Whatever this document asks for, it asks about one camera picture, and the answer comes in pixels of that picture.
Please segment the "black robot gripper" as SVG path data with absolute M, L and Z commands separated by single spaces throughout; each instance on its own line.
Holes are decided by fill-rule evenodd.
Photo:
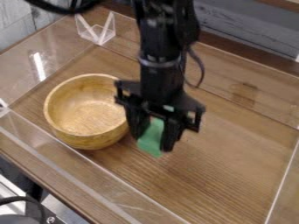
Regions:
M 185 91 L 185 57 L 166 62 L 139 59 L 141 80 L 117 80 L 117 103 L 125 107 L 134 139 L 146 132 L 150 116 L 163 119 L 162 151 L 171 152 L 183 131 L 198 132 L 205 105 Z

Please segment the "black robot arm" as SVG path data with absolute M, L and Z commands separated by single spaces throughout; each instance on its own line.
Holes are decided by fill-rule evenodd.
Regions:
M 193 50 L 202 28 L 194 0 L 133 0 L 141 34 L 139 80 L 117 80 L 115 101 L 125 107 L 134 139 L 146 136 L 154 121 L 158 150 L 170 152 L 186 130 L 201 130 L 206 106 L 186 92 L 198 88 L 186 77 L 187 59 L 205 67 Z

